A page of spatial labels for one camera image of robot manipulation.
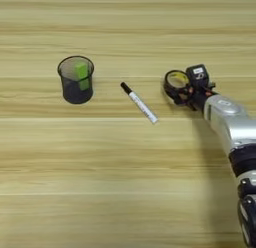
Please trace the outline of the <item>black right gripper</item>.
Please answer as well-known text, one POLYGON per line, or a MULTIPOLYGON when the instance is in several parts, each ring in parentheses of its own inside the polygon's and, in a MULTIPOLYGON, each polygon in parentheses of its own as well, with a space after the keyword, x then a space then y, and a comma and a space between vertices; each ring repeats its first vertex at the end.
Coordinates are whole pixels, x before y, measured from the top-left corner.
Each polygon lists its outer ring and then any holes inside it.
POLYGON ((216 92, 214 91, 215 87, 215 83, 210 83, 206 86, 198 87, 192 86, 190 83, 188 83, 182 88, 182 93, 178 93, 176 91, 167 91, 166 94, 178 106, 187 104, 187 106, 193 111, 203 111, 206 100, 209 97, 216 95, 216 92))

